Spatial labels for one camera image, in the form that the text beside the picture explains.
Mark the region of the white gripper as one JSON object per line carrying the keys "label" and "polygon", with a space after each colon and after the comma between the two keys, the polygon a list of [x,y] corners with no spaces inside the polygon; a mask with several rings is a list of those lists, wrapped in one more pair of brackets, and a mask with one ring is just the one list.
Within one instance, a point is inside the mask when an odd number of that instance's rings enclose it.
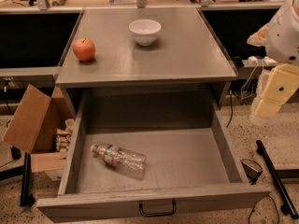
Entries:
{"label": "white gripper", "polygon": [[264,125],[299,89],[299,67],[284,63],[259,75],[256,96],[252,101],[249,120]]}

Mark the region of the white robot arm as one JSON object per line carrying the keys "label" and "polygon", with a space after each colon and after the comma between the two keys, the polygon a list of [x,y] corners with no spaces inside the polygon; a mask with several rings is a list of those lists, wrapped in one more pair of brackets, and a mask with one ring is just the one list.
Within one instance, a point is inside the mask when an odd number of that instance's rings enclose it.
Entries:
{"label": "white robot arm", "polygon": [[259,75],[249,119],[264,125],[299,89],[299,0],[286,0],[270,22],[251,35],[247,43],[265,47],[278,65]]}

